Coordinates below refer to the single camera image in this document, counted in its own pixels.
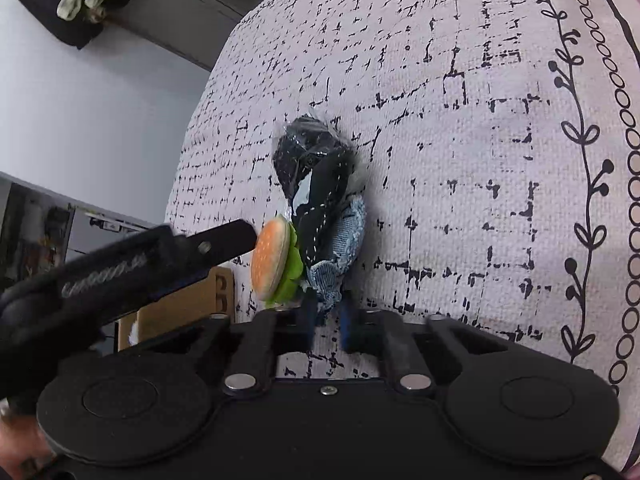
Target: brown cardboard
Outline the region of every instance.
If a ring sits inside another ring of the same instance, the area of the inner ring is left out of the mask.
[[[142,342],[187,325],[215,312],[224,312],[234,321],[234,276],[224,267],[214,267],[199,282],[177,290],[142,307],[118,322],[118,350],[128,348],[129,333],[138,322],[138,341]]]

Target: floor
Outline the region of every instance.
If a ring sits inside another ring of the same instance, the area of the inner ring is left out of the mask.
[[[131,0],[112,20],[212,70],[226,38],[262,0]]]

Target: hamburger bun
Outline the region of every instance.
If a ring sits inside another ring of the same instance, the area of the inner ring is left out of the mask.
[[[269,220],[251,257],[251,286],[260,301],[267,301],[278,288],[289,253],[290,227],[283,216]]]

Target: plastic bag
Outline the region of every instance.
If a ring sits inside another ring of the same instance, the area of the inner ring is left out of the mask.
[[[273,140],[273,167],[289,205],[300,182],[322,158],[350,150],[333,127],[318,120],[314,110],[291,123],[277,124]]]

